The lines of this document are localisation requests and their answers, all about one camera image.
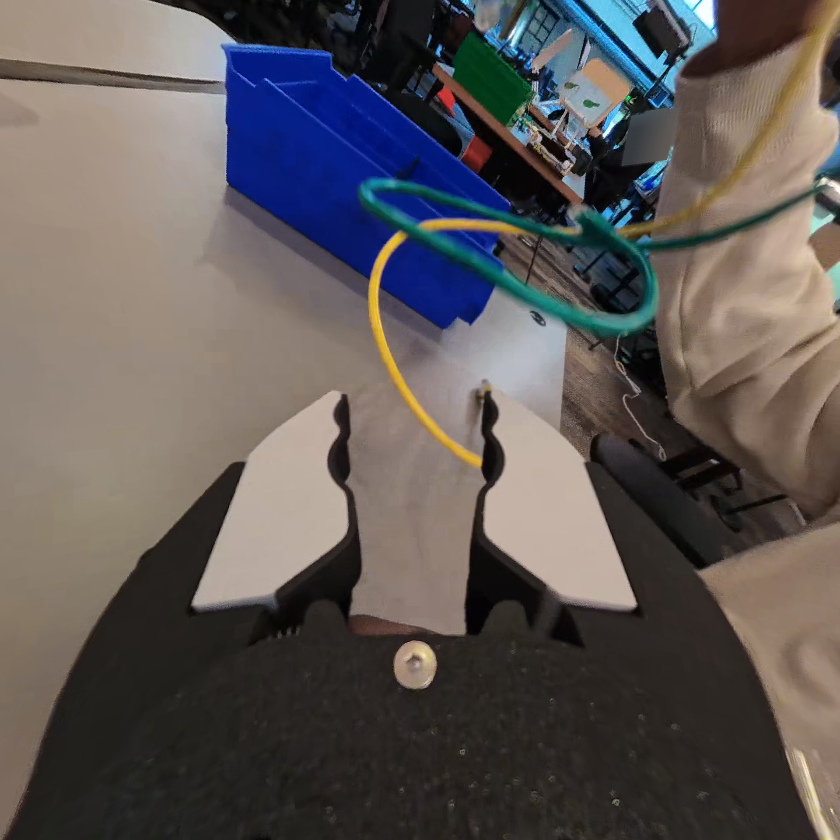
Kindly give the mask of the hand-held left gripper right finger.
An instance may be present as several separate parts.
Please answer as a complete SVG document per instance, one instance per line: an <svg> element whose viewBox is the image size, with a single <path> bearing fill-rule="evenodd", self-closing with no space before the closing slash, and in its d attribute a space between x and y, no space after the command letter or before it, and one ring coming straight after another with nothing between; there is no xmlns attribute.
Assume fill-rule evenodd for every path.
<svg viewBox="0 0 840 840"><path fill-rule="evenodd" d="M502 602L545 636L572 636L568 611L632 614L637 598L584 458L504 392L484 395L481 475L469 546L466 631Z"/></svg>

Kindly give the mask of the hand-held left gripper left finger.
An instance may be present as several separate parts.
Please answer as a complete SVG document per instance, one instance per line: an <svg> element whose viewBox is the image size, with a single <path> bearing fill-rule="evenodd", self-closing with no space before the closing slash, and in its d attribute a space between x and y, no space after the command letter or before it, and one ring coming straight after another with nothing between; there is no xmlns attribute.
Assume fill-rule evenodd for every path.
<svg viewBox="0 0 840 840"><path fill-rule="evenodd" d="M196 613L261 607L280 629L310 605L350 612L362 570L349 488L350 403L329 392L249 454L194 593Z"/></svg>

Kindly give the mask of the blue storage bin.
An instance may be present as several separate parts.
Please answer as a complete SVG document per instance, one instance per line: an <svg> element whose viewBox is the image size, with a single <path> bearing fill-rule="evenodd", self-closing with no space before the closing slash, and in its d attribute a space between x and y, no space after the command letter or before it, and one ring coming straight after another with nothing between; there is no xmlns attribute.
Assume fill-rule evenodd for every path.
<svg viewBox="0 0 840 840"><path fill-rule="evenodd" d="M510 204L330 53L227 44L227 182L368 278L394 229L362 182L397 178L507 213Z"/></svg>

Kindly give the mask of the person's right forearm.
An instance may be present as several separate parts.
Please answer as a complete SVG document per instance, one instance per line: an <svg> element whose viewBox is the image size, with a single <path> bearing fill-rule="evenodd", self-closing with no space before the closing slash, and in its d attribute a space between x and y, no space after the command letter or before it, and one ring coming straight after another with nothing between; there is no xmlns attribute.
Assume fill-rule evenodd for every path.
<svg viewBox="0 0 840 840"><path fill-rule="evenodd" d="M679 79L662 214L684 210L730 173L802 45ZM829 519L838 518L838 317L832 282L809 243L812 207L803 203L737 236L652 262L671 413L808 515Z"/></svg>

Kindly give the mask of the person's right hand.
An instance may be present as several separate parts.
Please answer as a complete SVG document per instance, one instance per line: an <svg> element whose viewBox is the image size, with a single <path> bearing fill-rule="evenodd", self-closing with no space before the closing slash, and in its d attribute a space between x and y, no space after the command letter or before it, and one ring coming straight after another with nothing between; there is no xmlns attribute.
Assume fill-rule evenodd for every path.
<svg viewBox="0 0 840 840"><path fill-rule="evenodd" d="M717 38L691 57L683 78L702 78L751 65L812 31L820 1L716 1Z"/></svg>

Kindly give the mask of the black swivel chair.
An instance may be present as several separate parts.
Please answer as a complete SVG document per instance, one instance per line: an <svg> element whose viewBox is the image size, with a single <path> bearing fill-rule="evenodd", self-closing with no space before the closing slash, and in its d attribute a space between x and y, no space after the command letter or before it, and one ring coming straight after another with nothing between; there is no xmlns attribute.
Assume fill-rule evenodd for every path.
<svg viewBox="0 0 840 840"><path fill-rule="evenodd" d="M735 479L735 491L740 491L742 471L703 444L659 460L635 440L598 434L591 441L590 458L614 478L699 570L723 560L728 546L725 529L739 532L743 513L789 500L777 494L734 507L723 498L710 497L709 506L717 517L713 520L695 498L697 491L728 477Z"/></svg>

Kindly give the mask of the person's beige clothing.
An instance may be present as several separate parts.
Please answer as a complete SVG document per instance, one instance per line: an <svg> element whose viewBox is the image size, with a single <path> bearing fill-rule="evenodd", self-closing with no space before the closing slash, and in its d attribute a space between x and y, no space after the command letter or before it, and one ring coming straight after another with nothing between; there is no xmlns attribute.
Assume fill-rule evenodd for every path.
<svg viewBox="0 0 840 840"><path fill-rule="evenodd" d="M817 837L838 838L838 521L766 543L699 575L763 684Z"/></svg>

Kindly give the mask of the long brown workbench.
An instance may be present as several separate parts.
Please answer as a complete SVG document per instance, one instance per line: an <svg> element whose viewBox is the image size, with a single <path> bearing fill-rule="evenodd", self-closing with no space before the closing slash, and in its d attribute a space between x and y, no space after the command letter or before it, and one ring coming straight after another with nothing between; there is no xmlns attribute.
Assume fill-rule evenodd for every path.
<svg viewBox="0 0 840 840"><path fill-rule="evenodd" d="M506 125L494 118L463 85L453 78L445 65L437 62L433 65L431 72L435 78L436 87L448 89L453 93L474 133L491 147L493 154L513 155L533 173L533 176L562 195L565 202L573 205L583 203L582 192L577 192L575 187L566 183L556 169L521 142Z"/></svg>

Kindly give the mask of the green storage bin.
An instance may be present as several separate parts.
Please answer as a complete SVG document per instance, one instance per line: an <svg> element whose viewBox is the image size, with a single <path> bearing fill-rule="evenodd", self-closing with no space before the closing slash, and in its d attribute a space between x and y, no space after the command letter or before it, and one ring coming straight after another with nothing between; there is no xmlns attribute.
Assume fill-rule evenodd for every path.
<svg viewBox="0 0 840 840"><path fill-rule="evenodd" d="M510 128L533 98L532 82L508 64L476 32L469 32L454 58L453 79L488 113Z"/></svg>

